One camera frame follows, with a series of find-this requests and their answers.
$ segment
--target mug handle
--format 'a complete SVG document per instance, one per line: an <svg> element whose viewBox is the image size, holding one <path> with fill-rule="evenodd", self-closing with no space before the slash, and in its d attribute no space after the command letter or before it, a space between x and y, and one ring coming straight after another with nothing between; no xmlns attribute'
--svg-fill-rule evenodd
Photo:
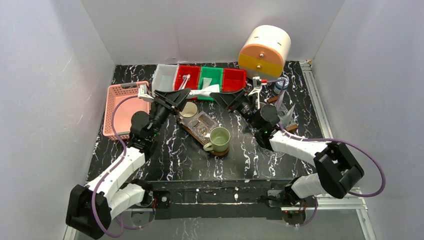
<svg viewBox="0 0 424 240"><path fill-rule="evenodd" d="M205 151L212 151L214 150L214 147L212 146L212 142L208 142L203 146L203 150Z"/></svg>

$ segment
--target white wall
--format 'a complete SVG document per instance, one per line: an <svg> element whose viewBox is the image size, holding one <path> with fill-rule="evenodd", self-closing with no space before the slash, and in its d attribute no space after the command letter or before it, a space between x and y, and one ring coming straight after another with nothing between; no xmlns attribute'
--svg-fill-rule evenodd
<svg viewBox="0 0 424 240"><path fill-rule="evenodd" d="M2 239L63 238L113 71L80 1L1 1Z"/></svg>
<svg viewBox="0 0 424 240"><path fill-rule="evenodd" d="M313 61L335 137L369 150L387 186L367 199L377 239L424 239L424 2L347 0ZM365 193L380 185L360 158Z"/></svg>
<svg viewBox="0 0 424 240"><path fill-rule="evenodd" d="M232 62L260 25L291 37L289 60L312 59L345 0L82 0L118 65Z"/></svg>

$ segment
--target marble countertop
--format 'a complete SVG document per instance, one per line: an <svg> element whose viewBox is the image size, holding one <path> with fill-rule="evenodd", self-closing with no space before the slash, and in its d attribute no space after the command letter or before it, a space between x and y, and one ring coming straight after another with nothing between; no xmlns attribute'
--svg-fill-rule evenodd
<svg viewBox="0 0 424 240"><path fill-rule="evenodd" d="M236 62L199 63L193 66L237 68ZM156 65L118 65L111 84L137 81L152 82ZM290 79L283 99L290 109L295 104L294 122L298 125L297 134L308 138L322 137L322 132L309 96L308 88L298 61L288 61L281 75ZM261 102L275 96L273 85L261 92ZM250 179L292 179L308 175L314 170L307 163L288 154L266 154L247 128L244 119L236 112L229 114L212 101L194 101L199 112L208 113L214 120L230 131L232 141L229 153L223 157L203 151L202 146L176 123L176 116L170 115L159 132L163 142L144 166L138 169L134 178L147 181L216 181ZM103 136L103 121L93 151L87 181L93 180L104 171L123 147L117 141Z"/></svg>

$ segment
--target cup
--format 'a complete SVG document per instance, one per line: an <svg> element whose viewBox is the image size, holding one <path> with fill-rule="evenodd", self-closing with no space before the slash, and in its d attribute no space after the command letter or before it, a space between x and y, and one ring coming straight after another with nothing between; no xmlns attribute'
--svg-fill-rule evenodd
<svg viewBox="0 0 424 240"><path fill-rule="evenodd" d="M230 132L225 127L214 128L209 138L210 142L203 146L205 151L224 152L230 146Z"/></svg>
<svg viewBox="0 0 424 240"><path fill-rule="evenodd" d="M188 126L189 122L197 113L198 106L194 102L188 101L185 103L184 109L179 112L179 118L181 119L182 124Z"/></svg>

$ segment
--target plastic storage bin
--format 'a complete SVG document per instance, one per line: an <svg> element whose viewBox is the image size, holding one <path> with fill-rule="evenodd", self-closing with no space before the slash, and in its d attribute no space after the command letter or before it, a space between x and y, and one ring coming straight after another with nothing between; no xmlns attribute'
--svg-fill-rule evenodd
<svg viewBox="0 0 424 240"><path fill-rule="evenodd" d="M220 67L207 67L207 66L201 67L198 89L201 90L203 87L203 78L210 78L212 79L212 81L210 82L210 85L219 84L219 90L221 90L223 86L223 73L224 73L224 69ZM198 99L210 100L210 101L214 100L212 97L204 97L204 96L199 96Z"/></svg>
<svg viewBox="0 0 424 240"><path fill-rule="evenodd" d="M246 87L246 70L224 68L221 92L236 92Z"/></svg>
<svg viewBox="0 0 424 240"><path fill-rule="evenodd" d="M103 135L118 140L112 131L112 113L125 98L136 96L140 85L149 85L147 81L129 82L111 85L107 89L106 110L104 111ZM114 127L122 139L130 137L131 117L138 111L149 113L150 103L140 98L131 98L122 103L115 113Z"/></svg>
<svg viewBox="0 0 424 240"><path fill-rule="evenodd" d="M174 90L178 90L183 83L183 76L190 74L190 79L185 84L186 89L198 89L201 68L199 66L180 65L175 77Z"/></svg>
<svg viewBox="0 0 424 240"><path fill-rule="evenodd" d="M174 90L175 78L179 66L158 64L151 81L151 92L155 95L155 90L171 92Z"/></svg>

